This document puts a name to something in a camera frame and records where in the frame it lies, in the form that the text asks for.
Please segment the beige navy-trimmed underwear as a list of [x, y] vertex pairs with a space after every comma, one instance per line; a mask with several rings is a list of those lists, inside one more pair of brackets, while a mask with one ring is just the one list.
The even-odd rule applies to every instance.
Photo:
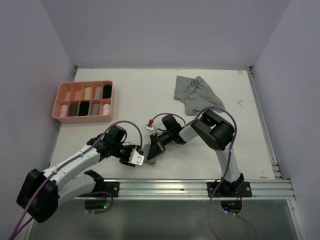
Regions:
[[84, 100], [90, 100], [92, 96], [92, 87], [85, 87], [83, 91], [83, 99]]

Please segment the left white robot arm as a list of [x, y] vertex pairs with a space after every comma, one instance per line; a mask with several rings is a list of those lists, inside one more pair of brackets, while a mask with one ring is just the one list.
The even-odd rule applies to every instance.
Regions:
[[142, 164], [140, 145], [123, 144], [127, 131], [112, 126], [106, 133], [90, 139], [76, 154], [43, 171], [31, 170], [21, 187], [16, 202], [37, 222], [48, 220], [65, 202], [80, 196], [111, 196], [104, 178], [89, 167], [115, 157], [121, 164], [135, 167]]

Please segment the plain grey underwear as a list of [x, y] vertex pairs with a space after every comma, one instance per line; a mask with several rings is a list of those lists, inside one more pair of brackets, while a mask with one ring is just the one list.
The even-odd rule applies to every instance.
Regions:
[[151, 143], [147, 143], [142, 148], [144, 152], [144, 164], [154, 165], [158, 150]]

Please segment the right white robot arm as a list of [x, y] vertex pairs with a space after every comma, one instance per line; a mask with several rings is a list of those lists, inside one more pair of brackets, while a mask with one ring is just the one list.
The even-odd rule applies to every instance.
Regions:
[[166, 145], [175, 142], [184, 145], [196, 137], [215, 151], [220, 167], [222, 183], [218, 191], [227, 196], [235, 196], [244, 182], [243, 173], [237, 164], [233, 145], [237, 135], [237, 125], [229, 123], [209, 107], [185, 126], [181, 126], [172, 113], [165, 113], [161, 119], [165, 130], [158, 134], [156, 130], [150, 135], [150, 143], [143, 147], [145, 162], [153, 165], [156, 157], [166, 151]]

